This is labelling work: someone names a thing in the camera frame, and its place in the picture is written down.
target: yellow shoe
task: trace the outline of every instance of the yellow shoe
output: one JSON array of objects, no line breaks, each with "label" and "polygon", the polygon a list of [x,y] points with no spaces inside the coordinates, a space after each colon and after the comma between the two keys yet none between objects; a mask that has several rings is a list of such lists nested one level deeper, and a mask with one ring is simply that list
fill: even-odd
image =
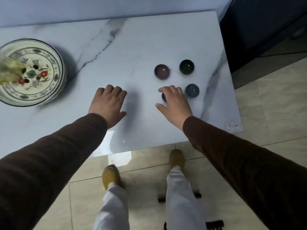
[{"label": "yellow shoe", "polygon": [[102,183],[105,190],[109,188],[109,184],[114,182],[115,185],[120,185],[120,176],[118,169],[115,165],[107,166],[102,173]]},{"label": "yellow shoe", "polygon": [[173,149],[169,154],[169,167],[170,169],[179,166],[181,170],[185,167],[185,156],[179,149]]}]

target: marble tabletop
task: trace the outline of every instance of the marble tabletop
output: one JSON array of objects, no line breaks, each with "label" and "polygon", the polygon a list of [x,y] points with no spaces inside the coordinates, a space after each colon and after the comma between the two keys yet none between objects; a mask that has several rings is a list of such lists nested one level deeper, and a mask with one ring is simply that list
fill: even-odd
[{"label": "marble tabletop", "polygon": [[[0,157],[51,134],[87,114],[96,89],[118,85],[128,92],[128,115],[110,129],[92,156],[186,141],[156,109],[158,88],[198,85],[189,98],[194,116],[228,132],[242,131],[240,114],[214,11],[0,28],[0,45],[19,38],[47,42],[67,65],[68,85],[51,103],[13,107],[0,103]],[[189,75],[182,60],[194,62]],[[154,68],[170,68],[159,80]]]}]

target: plate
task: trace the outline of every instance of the plate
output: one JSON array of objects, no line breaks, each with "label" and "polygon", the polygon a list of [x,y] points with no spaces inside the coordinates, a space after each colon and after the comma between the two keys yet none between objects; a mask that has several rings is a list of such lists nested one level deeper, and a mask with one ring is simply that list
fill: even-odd
[{"label": "plate", "polygon": [[0,48],[0,55],[25,64],[17,82],[0,85],[0,100],[8,105],[27,107],[46,104],[63,90],[66,68],[60,54],[37,39],[18,39]]}]

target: brown sleeve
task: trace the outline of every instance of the brown sleeve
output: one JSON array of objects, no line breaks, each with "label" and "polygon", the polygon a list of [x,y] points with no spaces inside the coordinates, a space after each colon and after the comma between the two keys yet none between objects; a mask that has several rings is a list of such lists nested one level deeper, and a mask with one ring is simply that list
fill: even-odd
[{"label": "brown sleeve", "polygon": [[2,158],[1,229],[33,229],[106,130],[101,116],[88,114]]},{"label": "brown sleeve", "polygon": [[307,169],[189,117],[183,132],[269,229],[305,229]]}]

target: white pants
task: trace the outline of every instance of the white pants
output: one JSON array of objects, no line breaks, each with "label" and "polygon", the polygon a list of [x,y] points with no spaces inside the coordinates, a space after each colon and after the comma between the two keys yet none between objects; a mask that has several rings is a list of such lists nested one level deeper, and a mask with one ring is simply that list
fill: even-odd
[{"label": "white pants", "polygon": [[[103,201],[93,230],[129,230],[125,189],[118,185],[109,186]],[[167,230],[206,230],[202,207],[192,192],[190,182],[178,166],[167,176],[166,223]]]}]

